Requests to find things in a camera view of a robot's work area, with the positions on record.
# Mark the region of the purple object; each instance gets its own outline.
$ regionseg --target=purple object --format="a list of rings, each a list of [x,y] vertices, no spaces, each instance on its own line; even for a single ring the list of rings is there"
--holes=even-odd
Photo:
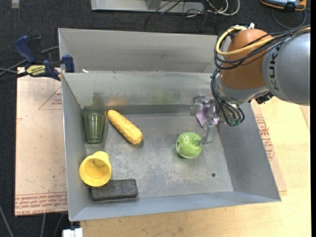
[[[208,109],[209,109],[209,106],[201,106],[197,111],[196,117],[197,117],[197,119],[202,127],[204,127],[204,123],[207,120],[206,116],[208,113]],[[217,125],[217,121],[218,121],[217,118],[213,118],[212,125]]]

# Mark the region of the metal stand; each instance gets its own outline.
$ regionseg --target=metal stand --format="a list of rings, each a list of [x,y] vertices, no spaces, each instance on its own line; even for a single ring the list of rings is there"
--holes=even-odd
[[[203,9],[204,5],[201,2],[178,2],[178,0],[91,0],[93,11],[164,12],[168,10],[171,13],[183,13],[190,10],[189,13],[194,14]]]

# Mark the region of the green apple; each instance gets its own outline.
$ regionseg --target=green apple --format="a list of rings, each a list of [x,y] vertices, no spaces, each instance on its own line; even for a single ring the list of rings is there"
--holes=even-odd
[[[176,143],[177,153],[184,158],[197,157],[202,152],[200,140],[201,137],[195,132],[180,134]]]

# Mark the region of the black sponge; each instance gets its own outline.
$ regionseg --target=black sponge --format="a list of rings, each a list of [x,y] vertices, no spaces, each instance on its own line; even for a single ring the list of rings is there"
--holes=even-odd
[[[136,198],[138,195],[135,179],[110,180],[101,187],[90,187],[92,202]]]

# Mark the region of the blue clamp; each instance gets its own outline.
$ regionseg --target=blue clamp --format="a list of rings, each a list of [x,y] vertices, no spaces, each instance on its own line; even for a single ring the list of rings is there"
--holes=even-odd
[[[45,66],[44,71],[40,70],[41,73],[37,74],[36,77],[49,77],[56,80],[60,80],[60,72],[57,71],[50,64],[48,59],[44,58],[40,50],[40,40],[41,36],[29,39],[27,35],[24,35],[21,38],[19,38],[14,44],[14,47],[18,51],[18,53],[22,57],[24,57],[28,62],[28,64],[25,67],[25,71],[27,71],[30,76],[34,77],[34,73],[29,73],[29,71],[33,72],[34,69],[30,68],[29,70],[27,70],[27,68],[33,65],[43,64]],[[64,55],[60,62],[63,62],[65,64],[67,72],[73,73],[75,71],[74,62],[70,55]]]
[[[68,73],[75,72],[74,61],[73,61],[73,58],[69,54],[64,55],[62,58],[62,61],[66,66],[66,72],[68,72]]]

